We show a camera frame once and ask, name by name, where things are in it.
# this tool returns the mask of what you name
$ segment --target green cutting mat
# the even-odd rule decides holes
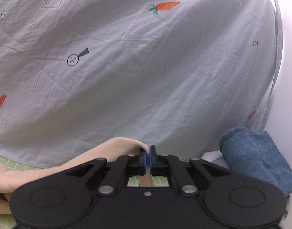
[[[0,164],[4,166],[6,170],[29,170],[29,169],[39,169],[27,165],[22,165],[10,161],[6,158],[0,157]],[[168,186],[168,180],[166,177],[154,177],[154,183],[156,187]],[[139,176],[131,177],[128,182],[129,187],[139,186]],[[12,215],[0,214],[0,229],[12,229],[16,225]]]

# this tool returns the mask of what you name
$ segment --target white cloth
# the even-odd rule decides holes
[[[276,51],[269,0],[0,0],[0,155],[48,168],[117,136],[216,150]]]

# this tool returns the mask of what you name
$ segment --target denim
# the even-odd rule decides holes
[[[235,127],[222,136],[219,147],[233,171],[269,182],[285,197],[292,192],[290,165],[266,131]]]

